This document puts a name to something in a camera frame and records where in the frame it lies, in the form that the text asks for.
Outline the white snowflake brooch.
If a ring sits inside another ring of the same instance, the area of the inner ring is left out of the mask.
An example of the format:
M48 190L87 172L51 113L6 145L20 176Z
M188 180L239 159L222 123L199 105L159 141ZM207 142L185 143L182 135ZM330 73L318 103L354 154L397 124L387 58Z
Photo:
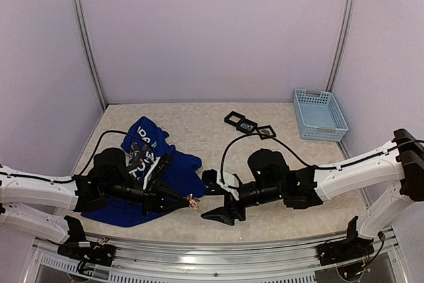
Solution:
M186 200L188 202L188 206L191 209L199 210L199 203L200 199L193 196L193 194L190 194L186 197Z

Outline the blue printed t-shirt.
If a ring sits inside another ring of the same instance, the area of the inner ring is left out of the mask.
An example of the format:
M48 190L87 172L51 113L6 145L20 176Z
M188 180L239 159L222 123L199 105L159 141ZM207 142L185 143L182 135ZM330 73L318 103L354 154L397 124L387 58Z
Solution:
M142 182L151 167L153 156L162 157L169 154L173 157L173 161L162 179L163 182L181 196L190 194L196 198L204 196L206 187L196 174L196 171L202 166L201 159L176 150L174 145L166 142L168 137L169 134L148 117L141 117L129 129L128 135L121 144L123 151L129 155L127 172L133 179ZM140 205L110 198L106 208L91 213L82 213L81 216L118 227L134 227L163 215L149 212L143 216Z

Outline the sunset painting round brooch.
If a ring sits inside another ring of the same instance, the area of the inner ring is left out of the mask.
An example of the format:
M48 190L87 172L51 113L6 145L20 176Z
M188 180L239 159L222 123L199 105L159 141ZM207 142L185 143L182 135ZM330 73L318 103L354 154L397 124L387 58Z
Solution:
M268 129L260 129L260 130L259 130L259 133L260 133L262 136L264 136L264 137L267 137L267 136L270 136L270 135L271 135L271 132L270 132Z

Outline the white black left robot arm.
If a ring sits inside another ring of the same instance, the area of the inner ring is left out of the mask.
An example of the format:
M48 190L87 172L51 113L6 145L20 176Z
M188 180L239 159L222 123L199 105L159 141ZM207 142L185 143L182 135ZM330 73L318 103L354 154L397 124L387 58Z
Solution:
M139 205L143 216L188 207L188 200L162 181L171 163L170 155L159 158L145 182L137 181L127 172L125 153L119 148L107 148L96 154L93 168L86 176L44 176L2 166L1 224L66 245L76 258L87 259L93 246L85 238L80 220L45 213L36 205L89 213L107 207L108 200L113 198Z

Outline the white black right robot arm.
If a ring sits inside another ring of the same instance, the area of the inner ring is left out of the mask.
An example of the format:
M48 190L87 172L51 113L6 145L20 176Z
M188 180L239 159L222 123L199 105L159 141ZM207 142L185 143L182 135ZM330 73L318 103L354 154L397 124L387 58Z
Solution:
M291 170L281 152L261 148L248 160L253 181L243 184L234 174L207 170L202 174L211 194L225 197L221 207L202 218L225 225L244 221L248 207L281 200L292 209L308 209L341 194L389 183L386 191L360 217L348 224L339 254L352 259L378 232L413 203L423 201L423 141L407 130L374 150L334 164L305 164Z

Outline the light blue plastic basket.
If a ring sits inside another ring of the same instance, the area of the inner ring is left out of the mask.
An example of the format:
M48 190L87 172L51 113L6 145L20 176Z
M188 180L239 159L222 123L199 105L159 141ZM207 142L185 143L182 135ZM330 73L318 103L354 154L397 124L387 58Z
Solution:
M293 106L301 139L341 142L348 125L331 92L294 89Z

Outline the aluminium front rail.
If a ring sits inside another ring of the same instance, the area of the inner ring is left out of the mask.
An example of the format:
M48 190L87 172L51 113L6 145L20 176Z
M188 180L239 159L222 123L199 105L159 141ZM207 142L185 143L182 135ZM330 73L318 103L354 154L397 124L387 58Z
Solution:
M35 240L21 282L345 282L350 262L322 265L321 243L345 233L254 243L161 243L110 238L116 251L110 266L78 262L57 247Z

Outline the black square frame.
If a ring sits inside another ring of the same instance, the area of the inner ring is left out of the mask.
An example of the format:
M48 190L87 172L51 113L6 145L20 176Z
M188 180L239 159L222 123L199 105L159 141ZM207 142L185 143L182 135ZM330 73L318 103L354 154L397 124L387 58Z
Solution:
M257 127L256 132L262 140L276 138L276 133L271 125Z
M246 117L236 111L231 111L225 118L224 122L232 127L237 127L239 123L243 122Z
M239 121L236 125L236 130L246 134L251 135L255 132L258 124L256 122L250 121L248 119L243 119L242 121Z

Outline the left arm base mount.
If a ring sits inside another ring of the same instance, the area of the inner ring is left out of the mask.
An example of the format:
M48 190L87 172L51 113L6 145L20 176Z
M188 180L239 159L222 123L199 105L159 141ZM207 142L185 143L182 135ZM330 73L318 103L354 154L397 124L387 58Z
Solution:
M95 241L84 240L59 245L57 253L74 260L110 267L116 250L116 246L109 243L109 238L99 237Z

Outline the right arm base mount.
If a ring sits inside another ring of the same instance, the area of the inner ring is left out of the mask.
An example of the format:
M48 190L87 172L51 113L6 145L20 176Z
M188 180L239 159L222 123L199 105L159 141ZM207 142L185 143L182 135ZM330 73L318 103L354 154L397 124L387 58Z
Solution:
M320 265L326 266L371 255L374 252L373 242L373 239L360 238L355 226L349 226L344 239L326 241L316 247Z

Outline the aluminium corner post left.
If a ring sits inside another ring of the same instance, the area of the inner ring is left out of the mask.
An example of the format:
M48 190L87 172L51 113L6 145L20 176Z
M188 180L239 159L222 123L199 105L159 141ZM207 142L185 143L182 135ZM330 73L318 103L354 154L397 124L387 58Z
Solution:
M83 9L82 0L72 0L74 7L74 14L76 16L76 24L79 31L79 37L81 39L81 45L83 48L83 53L87 62L89 69L89 75L94 85L95 94L101 106L102 112L104 112L109 106L103 84L101 83L101 78L97 69L95 62L95 56L93 53L91 41L89 38L89 32L87 28L87 23L85 21L85 14Z

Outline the aluminium corner post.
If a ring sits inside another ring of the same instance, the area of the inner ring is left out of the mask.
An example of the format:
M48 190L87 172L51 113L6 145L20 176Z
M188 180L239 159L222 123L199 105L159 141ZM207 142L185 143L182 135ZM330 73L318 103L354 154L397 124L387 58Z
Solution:
M339 35L337 38L335 53L331 63L329 77L327 79L327 84L325 87L326 91L332 92L335 88L337 76L341 68L341 63L343 60L343 55L344 55L346 43L348 40L348 33L350 30L352 15L354 12L354 4L355 4L355 0L345 0L344 2L343 15L341 19L341 27L340 27Z
M83 48L83 53L87 62L89 69L89 75L94 85L95 94L101 106L102 112L104 112L109 106L103 84L101 83L101 78L97 69L95 62L95 56L93 53L91 41L89 38L89 32L87 28L87 23L85 21L85 14L83 9L82 0L72 0L74 7L74 14L76 16L76 24L79 31L79 37L81 39L81 45Z

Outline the aluminium corner post right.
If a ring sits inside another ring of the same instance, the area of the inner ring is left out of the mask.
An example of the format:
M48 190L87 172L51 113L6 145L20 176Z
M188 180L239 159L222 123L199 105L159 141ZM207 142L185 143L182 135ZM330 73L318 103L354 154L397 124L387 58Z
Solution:
M352 15L354 12L354 4L355 4L355 0L345 0L344 2L343 15L341 19L341 27L340 27L339 35L337 38L335 53L331 63L329 77L327 79L327 84L325 87L326 91L332 92L335 88L337 76L341 68L341 63L343 60L343 55L344 55L346 43L348 40L348 33L350 30Z

